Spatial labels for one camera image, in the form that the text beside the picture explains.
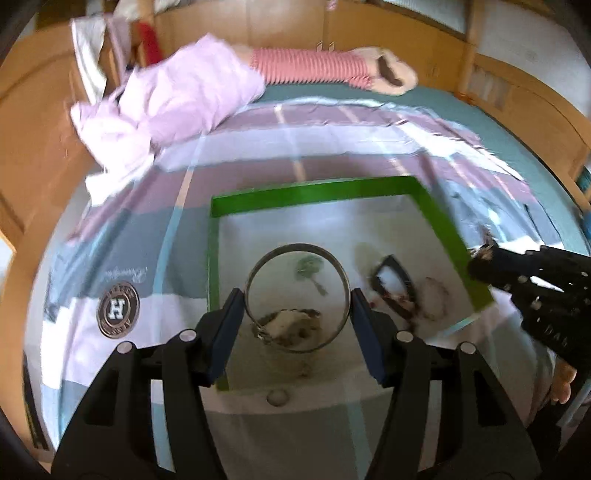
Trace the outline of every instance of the stuffed animal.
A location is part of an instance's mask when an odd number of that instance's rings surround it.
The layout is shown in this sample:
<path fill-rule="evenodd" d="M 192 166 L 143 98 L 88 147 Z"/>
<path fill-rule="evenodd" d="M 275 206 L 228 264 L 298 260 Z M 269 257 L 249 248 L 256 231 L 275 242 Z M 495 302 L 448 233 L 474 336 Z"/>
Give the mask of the stuffed animal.
<path fill-rule="evenodd" d="M 417 74 L 391 51 L 378 47 L 351 51 L 232 47 L 263 75 L 266 84 L 343 82 L 385 95 L 402 95 L 417 85 Z"/>

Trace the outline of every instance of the pink blanket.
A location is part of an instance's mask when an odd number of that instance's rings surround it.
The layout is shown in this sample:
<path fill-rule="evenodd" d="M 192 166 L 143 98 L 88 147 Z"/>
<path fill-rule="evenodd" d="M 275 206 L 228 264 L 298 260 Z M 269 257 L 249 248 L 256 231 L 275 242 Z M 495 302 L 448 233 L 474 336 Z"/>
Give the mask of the pink blanket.
<path fill-rule="evenodd" d="M 208 34 L 169 59 L 135 69 L 127 84 L 96 105 L 79 102 L 70 114 L 80 139 L 108 178 L 91 179 L 93 203 L 146 171 L 154 150 L 208 133 L 265 91 L 260 73 Z"/>

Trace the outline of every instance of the metal ring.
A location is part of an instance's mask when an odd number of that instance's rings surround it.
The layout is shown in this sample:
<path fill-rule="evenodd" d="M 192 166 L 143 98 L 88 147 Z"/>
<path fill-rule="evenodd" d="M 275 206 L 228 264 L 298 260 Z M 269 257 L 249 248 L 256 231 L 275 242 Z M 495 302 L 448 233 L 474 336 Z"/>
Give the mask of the metal ring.
<path fill-rule="evenodd" d="M 311 254 L 316 254 L 319 257 L 322 257 L 325 260 L 328 260 L 330 262 L 330 264 L 335 268 L 337 273 L 339 274 L 339 277 L 340 277 L 341 281 L 343 282 L 343 289 L 345 291 L 345 311 L 343 312 L 343 318 L 340 321 L 336 331 L 334 332 L 334 334 L 331 335 L 331 337 L 328 338 L 328 340 L 324 341 L 320 345 L 315 346 L 314 348 L 308 348 L 306 350 L 291 350 L 287 347 L 279 345 L 278 343 L 274 342 L 273 340 L 269 340 L 268 338 L 265 338 L 265 334 L 266 334 L 265 328 L 260 323 L 258 323 L 257 320 L 254 318 L 254 315 L 252 314 L 251 309 L 250 309 L 250 305 L 249 305 L 249 296 L 250 296 L 249 294 L 250 294 L 250 290 L 251 290 L 252 281 L 254 280 L 258 271 L 267 262 L 269 262 L 270 260 L 273 260 L 275 257 L 279 257 L 279 255 L 283 255 L 283 254 L 290 253 L 290 252 L 308 252 Z M 246 287 L 244 289 L 244 298 L 245 298 L 244 303 L 245 303 L 246 314 L 250 317 L 250 319 L 253 321 L 253 323 L 256 325 L 256 328 L 259 331 L 259 338 L 261 338 L 264 341 L 268 341 L 269 343 L 271 343 L 273 345 L 273 347 L 278 348 L 283 351 L 286 351 L 286 352 L 289 352 L 289 353 L 312 353 L 317 350 L 320 350 L 322 347 L 325 347 L 330 342 L 332 342 L 335 338 L 337 338 L 337 336 L 339 335 L 341 330 L 347 324 L 347 319 L 349 318 L 349 309 L 350 309 L 350 305 L 351 305 L 351 296 L 350 295 L 351 295 L 351 288 L 349 286 L 349 279 L 347 278 L 347 274 L 345 273 L 345 269 L 343 268 L 343 266 L 339 263 L 339 261 L 336 259 L 336 257 L 333 254 L 331 254 L 328 250 L 325 250 L 324 248 L 317 247 L 316 245 L 289 244 L 289 245 L 283 245 L 281 247 L 277 247 L 274 250 L 271 250 L 264 257 L 262 257 L 256 263 L 256 265 L 252 268 L 251 272 L 248 274 L 248 279 L 246 281 Z"/>
<path fill-rule="evenodd" d="M 436 315 L 434 313 L 429 313 L 424 308 L 425 302 L 423 300 L 425 297 L 427 283 L 429 283 L 429 282 L 432 285 L 435 285 L 439 289 L 439 294 L 441 297 L 441 312 L 439 313 L 439 315 Z M 423 297 L 423 298 L 421 298 L 421 308 L 419 310 L 419 314 L 422 315 L 423 318 L 425 318 L 426 320 L 429 320 L 431 322 L 438 322 L 439 320 L 447 317 L 447 314 L 449 313 L 449 305 L 448 304 L 450 303 L 451 295 L 450 295 L 447 287 L 443 284 L 443 282 L 441 282 L 438 279 L 433 278 L 433 277 L 425 277 L 425 280 L 423 281 L 420 289 L 421 289 L 421 297 Z"/>

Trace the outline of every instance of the wooden furniture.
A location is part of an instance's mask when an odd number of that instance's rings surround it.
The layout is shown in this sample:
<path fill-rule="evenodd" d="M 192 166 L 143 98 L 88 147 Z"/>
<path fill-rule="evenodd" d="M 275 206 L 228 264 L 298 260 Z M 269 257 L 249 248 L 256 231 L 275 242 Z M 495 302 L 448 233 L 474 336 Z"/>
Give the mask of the wooden furniture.
<path fill-rule="evenodd" d="M 383 47 L 408 63 L 420 85 L 453 91 L 465 43 L 415 18 L 374 5 L 340 1 L 329 13 L 330 48 Z"/>
<path fill-rule="evenodd" d="M 324 0 L 203 0 L 160 15 L 151 0 L 141 0 L 140 11 L 167 56 L 206 32 L 263 47 L 389 48 L 416 69 L 421 85 L 455 92 L 513 132 L 583 210 L 591 209 L 591 190 L 581 192 L 574 183 L 591 147 L 591 123 L 539 80 L 476 53 L 478 3 L 466 41 L 416 18 L 346 0 L 334 11 L 325 11 Z M 101 65 L 109 85 L 116 85 L 108 41 Z M 20 41 L 0 66 L 0 232 L 16 250 L 0 297 L 0 406 L 29 448 L 22 399 L 27 307 L 53 229 L 93 165 L 69 118 L 69 107 L 84 99 L 67 24 Z"/>
<path fill-rule="evenodd" d="M 324 0 L 203 0 L 154 17 L 166 56 L 210 32 L 232 44 L 316 48 Z"/>
<path fill-rule="evenodd" d="M 93 165 L 69 117 L 84 99 L 68 24 L 16 43 L 0 66 L 0 230 L 16 250 L 0 293 L 0 406 L 31 449 L 22 397 L 27 308 L 47 242 Z"/>
<path fill-rule="evenodd" d="M 468 97 L 536 154 L 581 209 L 590 209 L 591 189 L 581 192 L 575 183 L 589 157 L 589 119 L 535 77 L 478 54 Z"/>
<path fill-rule="evenodd" d="M 544 17 L 553 18 L 554 12 L 552 9 L 544 3 L 544 0 L 506 0 L 511 2 L 512 4 L 519 5 L 522 8 L 527 10 L 532 10 L 532 12 L 537 13 L 538 15 L 543 15 Z"/>

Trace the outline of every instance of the wall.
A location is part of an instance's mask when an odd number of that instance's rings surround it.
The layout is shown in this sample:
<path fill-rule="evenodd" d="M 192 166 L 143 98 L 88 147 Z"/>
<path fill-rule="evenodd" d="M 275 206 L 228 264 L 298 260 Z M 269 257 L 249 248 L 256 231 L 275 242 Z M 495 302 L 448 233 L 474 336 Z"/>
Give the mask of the wall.
<path fill-rule="evenodd" d="M 385 0 L 408 8 L 457 31 L 466 33 L 465 0 Z"/>
<path fill-rule="evenodd" d="M 478 53 L 533 75 L 591 115 L 591 68 L 566 29 L 552 20 L 518 5 L 487 0 Z"/>

